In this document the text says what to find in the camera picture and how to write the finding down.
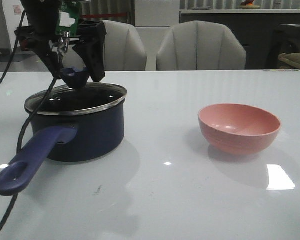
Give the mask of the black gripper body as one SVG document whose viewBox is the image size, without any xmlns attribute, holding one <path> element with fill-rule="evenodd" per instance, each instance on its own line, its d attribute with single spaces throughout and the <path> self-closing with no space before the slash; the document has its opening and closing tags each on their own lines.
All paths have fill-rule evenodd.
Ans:
<svg viewBox="0 0 300 240">
<path fill-rule="evenodd" d="M 74 0 L 80 3 L 80 17 L 82 15 L 82 6 L 88 5 L 89 0 Z M 22 0 L 23 6 L 23 17 L 27 17 L 29 26 L 19 26 L 15 35 L 20 44 L 22 50 L 34 50 L 39 43 L 46 43 L 56 47 L 62 48 L 67 45 L 67 41 L 70 39 L 79 40 L 91 39 L 92 37 L 105 36 L 103 33 L 101 36 L 100 30 L 104 29 L 105 26 L 100 22 L 95 21 L 84 21 L 79 23 L 75 37 L 58 36 L 55 34 L 57 20 L 58 20 L 58 9 L 60 0 Z"/>
</svg>

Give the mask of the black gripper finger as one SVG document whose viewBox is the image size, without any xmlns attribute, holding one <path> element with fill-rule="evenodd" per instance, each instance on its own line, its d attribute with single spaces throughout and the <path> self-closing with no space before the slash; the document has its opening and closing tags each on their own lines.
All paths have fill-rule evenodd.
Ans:
<svg viewBox="0 0 300 240">
<path fill-rule="evenodd" d="M 93 82 L 105 77 L 104 67 L 105 36 L 81 39 L 72 48 L 83 60 Z"/>
<path fill-rule="evenodd" d="M 52 76 L 56 79 L 61 79 L 61 68 L 63 65 L 54 47 L 37 46 L 34 52 L 47 67 Z"/>
</svg>

